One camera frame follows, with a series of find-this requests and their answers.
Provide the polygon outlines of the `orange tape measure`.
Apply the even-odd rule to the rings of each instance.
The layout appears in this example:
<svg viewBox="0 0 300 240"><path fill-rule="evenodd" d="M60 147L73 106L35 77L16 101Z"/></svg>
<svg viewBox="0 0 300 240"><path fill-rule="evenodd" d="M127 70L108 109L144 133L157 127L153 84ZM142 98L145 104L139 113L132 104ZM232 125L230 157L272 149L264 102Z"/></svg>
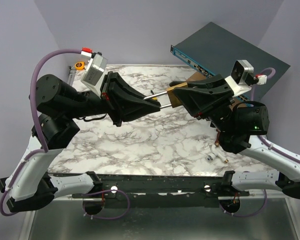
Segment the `orange tape measure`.
<svg viewBox="0 0 300 240"><path fill-rule="evenodd" d="M82 70L85 69L86 64L85 64L84 61L78 61L78 62L75 63L74 67L75 67L75 69L76 69L77 71L82 71Z"/></svg>

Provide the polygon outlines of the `brown tap fitting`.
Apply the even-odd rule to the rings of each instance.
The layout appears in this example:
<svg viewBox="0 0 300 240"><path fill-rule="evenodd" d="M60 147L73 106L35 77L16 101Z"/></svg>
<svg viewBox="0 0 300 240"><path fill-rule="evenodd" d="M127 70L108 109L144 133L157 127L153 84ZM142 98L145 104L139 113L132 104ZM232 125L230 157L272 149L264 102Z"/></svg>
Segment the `brown tap fitting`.
<svg viewBox="0 0 300 240"><path fill-rule="evenodd" d="M218 129L216 130L216 132L217 132L217 134L216 134L216 138L215 138L214 145L215 145L216 147L219 147L219 146L220 146L219 138L220 138L221 132L220 132Z"/></svg>

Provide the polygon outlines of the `long shackle brass padlock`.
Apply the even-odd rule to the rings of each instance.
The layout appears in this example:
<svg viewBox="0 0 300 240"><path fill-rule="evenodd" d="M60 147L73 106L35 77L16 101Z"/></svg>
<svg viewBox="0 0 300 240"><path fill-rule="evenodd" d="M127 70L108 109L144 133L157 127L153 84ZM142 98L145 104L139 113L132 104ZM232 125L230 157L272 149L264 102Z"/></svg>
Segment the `long shackle brass padlock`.
<svg viewBox="0 0 300 240"><path fill-rule="evenodd" d="M170 86L169 88L166 89L166 91L156 93L155 95L146 96L143 99L148 100L148 99L151 99L153 97L160 97L160 96L163 96L163 95L168 95L169 104L162 105L160 107L160 109L165 109L165 108L169 108L169 107L176 108L176 107L181 106L182 103L175 96L175 94L173 93L173 90L176 89L176 88L187 88L187 87L188 87L188 83L187 82L182 82L182 83L176 84L174 86Z"/></svg>

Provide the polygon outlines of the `yellow black padlock with keys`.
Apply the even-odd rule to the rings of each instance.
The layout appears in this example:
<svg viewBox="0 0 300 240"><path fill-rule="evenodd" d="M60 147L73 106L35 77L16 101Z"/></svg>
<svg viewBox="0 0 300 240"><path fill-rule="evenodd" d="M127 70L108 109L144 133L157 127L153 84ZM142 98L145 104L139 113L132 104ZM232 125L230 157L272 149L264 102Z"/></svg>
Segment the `yellow black padlock with keys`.
<svg viewBox="0 0 300 240"><path fill-rule="evenodd" d="M153 90L150 90L150 93L151 93L151 95L155 95L155 93L154 93ZM154 101L158 101L158 97L157 96L154 96L151 99L154 100Z"/></svg>

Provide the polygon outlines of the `teal network switch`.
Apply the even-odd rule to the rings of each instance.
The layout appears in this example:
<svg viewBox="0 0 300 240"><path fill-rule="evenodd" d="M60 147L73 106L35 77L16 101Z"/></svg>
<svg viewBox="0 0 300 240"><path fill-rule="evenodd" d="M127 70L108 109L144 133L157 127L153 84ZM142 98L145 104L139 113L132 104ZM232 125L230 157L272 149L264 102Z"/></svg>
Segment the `teal network switch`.
<svg viewBox="0 0 300 240"><path fill-rule="evenodd" d="M254 73L274 68L275 75L265 85L254 89L254 100L259 101L286 73L290 65L221 26L209 22L180 43L172 45L170 52L206 77L230 75L237 60L247 60Z"/></svg>

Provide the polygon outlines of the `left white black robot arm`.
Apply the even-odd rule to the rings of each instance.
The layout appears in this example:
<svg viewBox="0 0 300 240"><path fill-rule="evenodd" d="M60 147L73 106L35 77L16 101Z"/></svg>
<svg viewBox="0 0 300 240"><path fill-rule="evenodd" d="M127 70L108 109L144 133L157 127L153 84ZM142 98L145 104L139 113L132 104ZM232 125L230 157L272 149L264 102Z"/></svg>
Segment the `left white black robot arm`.
<svg viewBox="0 0 300 240"><path fill-rule="evenodd" d="M14 172L0 179L0 207L8 207L9 215L42 209L58 197L101 194L103 184L92 171L66 177L48 173L52 161L80 131L77 119L109 116L119 127L161 109L157 100L132 88L117 72L107 73L101 88L101 93L80 92L52 74L32 83L29 99L34 126L29 143Z"/></svg>

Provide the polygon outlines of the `white tap fitting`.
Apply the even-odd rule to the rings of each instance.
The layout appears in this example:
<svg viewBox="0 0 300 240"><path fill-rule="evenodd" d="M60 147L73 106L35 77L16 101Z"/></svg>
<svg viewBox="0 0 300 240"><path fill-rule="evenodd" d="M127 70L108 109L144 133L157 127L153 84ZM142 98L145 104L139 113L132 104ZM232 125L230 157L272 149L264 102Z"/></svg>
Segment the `white tap fitting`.
<svg viewBox="0 0 300 240"><path fill-rule="evenodd" d="M215 145L210 147L210 152L207 154L206 160L213 162L216 158L219 158L223 163L227 164L229 160L218 150Z"/></svg>

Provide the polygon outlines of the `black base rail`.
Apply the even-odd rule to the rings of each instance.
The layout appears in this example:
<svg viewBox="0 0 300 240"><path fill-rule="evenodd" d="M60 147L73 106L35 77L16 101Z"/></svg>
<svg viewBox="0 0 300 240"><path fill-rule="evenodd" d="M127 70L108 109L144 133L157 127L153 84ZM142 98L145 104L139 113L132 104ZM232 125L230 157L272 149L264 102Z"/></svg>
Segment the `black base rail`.
<svg viewBox="0 0 300 240"><path fill-rule="evenodd" d="M95 174L93 198L102 197L106 208L217 208L219 198L247 197L231 186L230 177Z"/></svg>

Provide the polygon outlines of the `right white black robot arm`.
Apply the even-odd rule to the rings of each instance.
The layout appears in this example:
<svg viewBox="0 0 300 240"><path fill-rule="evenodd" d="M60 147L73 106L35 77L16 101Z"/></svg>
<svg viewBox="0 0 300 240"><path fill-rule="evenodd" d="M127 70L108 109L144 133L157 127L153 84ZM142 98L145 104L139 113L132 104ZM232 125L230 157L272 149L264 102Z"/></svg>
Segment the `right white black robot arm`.
<svg viewBox="0 0 300 240"><path fill-rule="evenodd" d="M173 81L171 93L188 113L207 119L219 131L219 145L233 154L258 160L272 170L259 172L228 171L220 183L220 191L231 196L246 190L275 190L300 199L300 155L264 139L269 117L267 107L249 101L248 107L234 102L238 95L252 88L239 77L220 74L199 81Z"/></svg>

